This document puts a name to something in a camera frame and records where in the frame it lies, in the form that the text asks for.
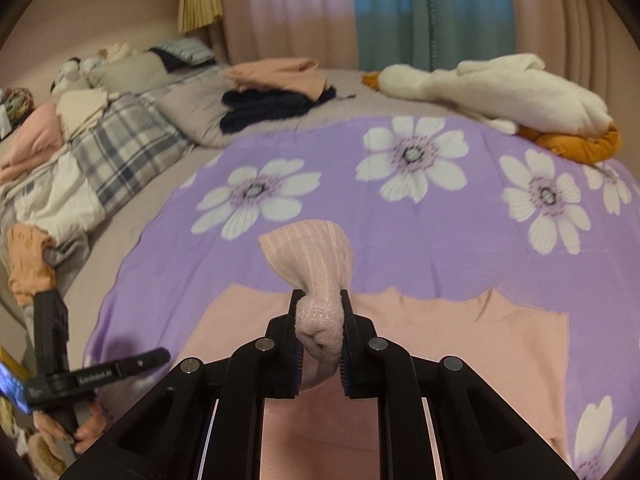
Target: blue curtain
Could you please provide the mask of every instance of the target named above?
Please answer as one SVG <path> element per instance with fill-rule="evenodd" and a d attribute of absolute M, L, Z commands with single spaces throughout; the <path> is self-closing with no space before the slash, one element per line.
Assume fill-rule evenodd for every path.
<path fill-rule="evenodd" d="M 354 0 L 362 70 L 455 68 L 515 51 L 511 0 Z"/>
<path fill-rule="evenodd" d="M 431 67 L 515 52 L 512 0 L 429 0 Z"/>

